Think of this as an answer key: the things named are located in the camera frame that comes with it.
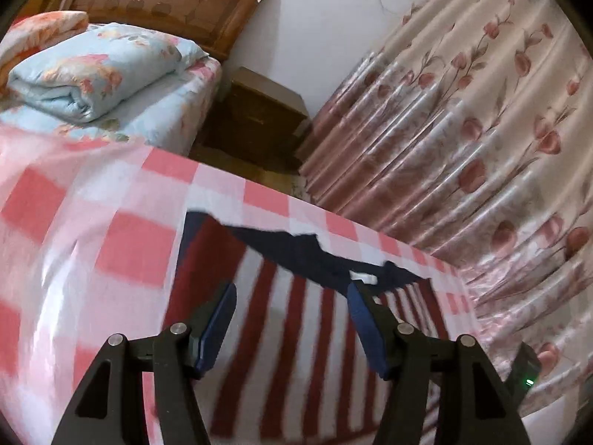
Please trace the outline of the floral pink curtain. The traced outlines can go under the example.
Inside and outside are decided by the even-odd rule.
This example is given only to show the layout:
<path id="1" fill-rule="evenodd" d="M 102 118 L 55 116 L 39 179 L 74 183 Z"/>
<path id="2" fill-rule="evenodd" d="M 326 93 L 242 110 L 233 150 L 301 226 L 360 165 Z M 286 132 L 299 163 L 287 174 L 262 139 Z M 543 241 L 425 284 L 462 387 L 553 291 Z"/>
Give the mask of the floral pink curtain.
<path id="1" fill-rule="evenodd" d="M 555 0 L 425 0 L 302 146 L 314 202 L 454 266 L 521 410 L 592 374 L 592 58 Z"/>

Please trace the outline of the orange floral pillow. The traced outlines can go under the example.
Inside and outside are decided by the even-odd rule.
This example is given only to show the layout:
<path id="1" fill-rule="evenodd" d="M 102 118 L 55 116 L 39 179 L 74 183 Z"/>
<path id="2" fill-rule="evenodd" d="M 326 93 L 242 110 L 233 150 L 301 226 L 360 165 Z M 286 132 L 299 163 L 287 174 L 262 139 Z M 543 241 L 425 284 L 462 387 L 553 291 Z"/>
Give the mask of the orange floral pillow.
<path id="1" fill-rule="evenodd" d="M 1 92 L 10 70 L 31 55 L 86 31 L 89 16 L 83 11 L 50 11 L 13 24 L 1 41 Z"/>

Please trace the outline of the light blue floral quilt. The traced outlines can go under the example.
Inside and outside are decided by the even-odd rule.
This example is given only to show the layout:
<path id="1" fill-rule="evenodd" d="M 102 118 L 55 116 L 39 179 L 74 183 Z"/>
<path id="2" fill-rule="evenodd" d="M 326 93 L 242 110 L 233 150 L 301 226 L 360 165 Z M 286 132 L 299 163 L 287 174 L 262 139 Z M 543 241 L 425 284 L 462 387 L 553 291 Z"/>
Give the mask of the light blue floral quilt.
<path id="1" fill-rule="evenodd" d="M 208 55 L 192 40 L 112 22 L 24 59 L 10 70 L 7 87 L 34 109 L 89 123 Z"/>

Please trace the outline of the wooden nightstand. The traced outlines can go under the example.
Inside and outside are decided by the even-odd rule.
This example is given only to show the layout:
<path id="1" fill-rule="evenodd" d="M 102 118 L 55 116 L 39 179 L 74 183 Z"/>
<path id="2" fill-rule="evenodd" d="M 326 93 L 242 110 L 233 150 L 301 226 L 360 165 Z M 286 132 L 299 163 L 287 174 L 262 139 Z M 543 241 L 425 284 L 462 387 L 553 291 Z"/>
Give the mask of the wooden nightstand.
<path id="1" fill-rule="evenodd" d="M 198 142 L 267 170 L 295 172 L 301 164 L 295 152 L 308 131 L 301 95 L 242 66 L 215 102 Z"/>

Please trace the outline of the red grey striped sweater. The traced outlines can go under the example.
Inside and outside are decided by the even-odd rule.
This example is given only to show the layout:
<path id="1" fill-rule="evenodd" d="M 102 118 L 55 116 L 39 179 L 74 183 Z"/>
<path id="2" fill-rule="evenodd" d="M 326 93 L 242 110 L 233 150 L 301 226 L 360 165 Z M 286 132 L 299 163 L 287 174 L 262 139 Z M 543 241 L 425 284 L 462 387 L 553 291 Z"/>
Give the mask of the red grey striped sweater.
<path id="1" fill-rule="evenodd" d="M 187 319 L 223 282 L 237 290 L 214 368 L 196 389 L 214 441 L 326 444 L 374 436 L 389 387 L 370 369 L 349 316 L 346 292 L 355 276 L 397 319 L 427 336 L 447 336 L 430 281 L 392 262 L 332 255 L 312 234 L 186 215 L 165 324 Z"/>

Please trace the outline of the pink checkered bed sheet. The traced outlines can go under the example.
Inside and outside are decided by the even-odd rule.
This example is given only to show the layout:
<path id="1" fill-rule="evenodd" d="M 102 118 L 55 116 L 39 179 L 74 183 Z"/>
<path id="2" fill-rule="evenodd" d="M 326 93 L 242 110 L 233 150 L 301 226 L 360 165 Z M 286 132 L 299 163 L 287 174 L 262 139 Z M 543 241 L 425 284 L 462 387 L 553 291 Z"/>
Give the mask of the pink checkered bed sheet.
<path id="1" fill-rule="evenodd" d="M 138 144 L 1 130 L 1 411 L 48 444 L 93 357 L 115 333 L 165 324 L 184 221 L 315 235 L 323 251 L 429 280 L 447 336 L 477 333 L 458 272 L 302 200 Z"/>

